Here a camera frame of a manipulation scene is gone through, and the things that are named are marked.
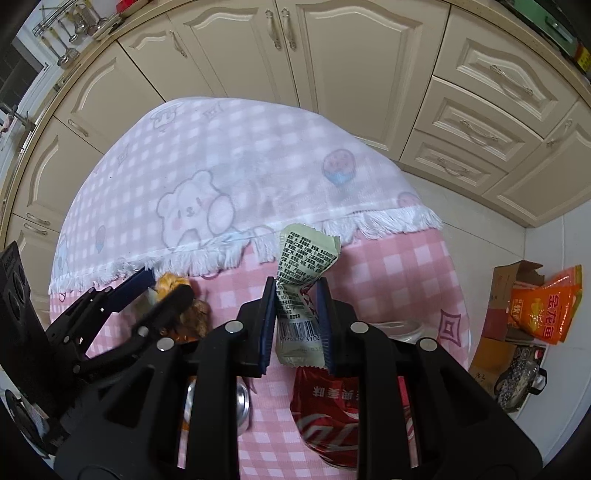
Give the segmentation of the crushed red cola can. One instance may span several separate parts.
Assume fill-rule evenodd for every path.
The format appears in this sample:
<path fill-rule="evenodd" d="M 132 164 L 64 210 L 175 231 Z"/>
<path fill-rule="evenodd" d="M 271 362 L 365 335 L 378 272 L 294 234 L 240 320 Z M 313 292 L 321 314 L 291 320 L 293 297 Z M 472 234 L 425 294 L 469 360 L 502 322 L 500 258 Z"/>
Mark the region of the crushed red cola can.
<path fill-rule="evenodd" d="M 290 413 L 301 440 L 332 467 L 355 470 L 359 458 L 359 380 L 318 367 L 295 370 Z"/>

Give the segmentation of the pale green barcode wrapper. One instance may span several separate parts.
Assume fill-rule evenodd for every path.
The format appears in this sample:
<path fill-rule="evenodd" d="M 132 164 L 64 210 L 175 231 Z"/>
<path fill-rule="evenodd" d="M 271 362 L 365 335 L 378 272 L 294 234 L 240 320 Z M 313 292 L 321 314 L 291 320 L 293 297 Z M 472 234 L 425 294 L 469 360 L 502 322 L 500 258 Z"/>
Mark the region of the pale green barcode wrapper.
<path fill-rule="evenodd" d="M 280 232 L 276 355 L 290 367 L 325 367 L 318 311 L 308 291 L 337 262 L 341 240 L 303 224 Z"/>

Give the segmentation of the cardboard trash box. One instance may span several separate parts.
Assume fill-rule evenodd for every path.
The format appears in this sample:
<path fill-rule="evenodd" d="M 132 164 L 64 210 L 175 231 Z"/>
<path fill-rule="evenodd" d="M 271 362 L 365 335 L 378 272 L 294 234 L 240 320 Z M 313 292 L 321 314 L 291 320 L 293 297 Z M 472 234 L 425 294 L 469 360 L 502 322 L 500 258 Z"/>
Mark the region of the cardboard trash box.
<path fill-rule="evenodd" d="M 513 288 L 542 285 L 540 268 L 539 263 L 521 260 L 494 269 L 482 335 L 469 368 L 508 414 L 521 410 L 529 396 L 540 395 L 547 385 L 547 346 L 513 326 L 509 316 Z"/>

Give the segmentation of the cream kitchen cabinets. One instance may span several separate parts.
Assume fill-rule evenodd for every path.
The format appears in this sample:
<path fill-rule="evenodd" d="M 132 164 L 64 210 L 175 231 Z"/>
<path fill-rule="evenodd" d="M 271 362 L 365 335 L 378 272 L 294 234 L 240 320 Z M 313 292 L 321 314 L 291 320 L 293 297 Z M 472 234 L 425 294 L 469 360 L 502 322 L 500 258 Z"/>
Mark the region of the cream kitchen cabinets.
<path fill-rule="evenodd" d="M 26 128 L 2 224 L 58 231 L 99 156 L 193 95 L 321 114 L 524 226 L 590 198 L 589 81 L 497 2 L 155 1 L 88 48 Z"/>

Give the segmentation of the pink checkered tablecloth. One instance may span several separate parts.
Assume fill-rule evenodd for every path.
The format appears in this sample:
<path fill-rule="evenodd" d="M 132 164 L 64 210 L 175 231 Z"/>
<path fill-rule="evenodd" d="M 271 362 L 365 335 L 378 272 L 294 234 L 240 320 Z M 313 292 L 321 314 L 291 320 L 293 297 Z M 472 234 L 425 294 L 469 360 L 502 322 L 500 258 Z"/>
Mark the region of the pink checkered tablecloth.
<path fill-rule="evenodd" d="M 50 314 L 145 267 L 193 281 L 221 324 L 262 296 L 293 224 L 339 240 L 314 273 L 359 320 L 417 321 L 467 363 L 469 319 L 441 220 L 400 168 L 321 115 L 245 99 L 167 102 L 110 147 L 61 227 Z"/>

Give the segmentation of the orange bag in box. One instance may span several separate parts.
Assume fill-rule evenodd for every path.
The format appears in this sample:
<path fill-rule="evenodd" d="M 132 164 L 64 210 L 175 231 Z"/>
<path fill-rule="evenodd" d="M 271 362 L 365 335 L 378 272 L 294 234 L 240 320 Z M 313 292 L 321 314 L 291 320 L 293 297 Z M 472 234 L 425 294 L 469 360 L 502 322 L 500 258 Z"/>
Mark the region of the orange bag in box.
<path fill-rule="evenodd" d="M 566 268 L 536 286 L 516 282 L 507 323 L 551 345 L 564 342 L 583 296 L 583 267 Z"/>

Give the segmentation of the hanging ladles rack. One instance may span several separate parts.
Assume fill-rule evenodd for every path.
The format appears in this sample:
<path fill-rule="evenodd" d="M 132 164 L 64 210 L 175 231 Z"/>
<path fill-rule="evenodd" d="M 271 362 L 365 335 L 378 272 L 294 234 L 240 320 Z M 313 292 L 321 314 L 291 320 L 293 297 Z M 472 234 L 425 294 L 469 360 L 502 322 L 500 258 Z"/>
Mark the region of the hanging ladles rack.
<path fill-rule="evenodd" d="M 34 12 L 40 17 L 31 33 L 62 70 L 75 63 L 86 43 L 120 20 L 116 1 L 40 1 Z"/>

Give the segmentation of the green electric grill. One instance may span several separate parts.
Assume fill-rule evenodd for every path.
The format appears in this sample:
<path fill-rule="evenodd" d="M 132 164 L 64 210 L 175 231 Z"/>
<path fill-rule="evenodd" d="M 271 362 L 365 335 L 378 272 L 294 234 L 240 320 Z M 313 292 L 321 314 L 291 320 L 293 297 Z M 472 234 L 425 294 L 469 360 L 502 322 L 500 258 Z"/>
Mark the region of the green electric grill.
<path fill-rule="evenodd" d="M 581 73 L 590 76 L 590 49 L 555 1 L 508 0 L 501 4 L 556 46 Z"/>

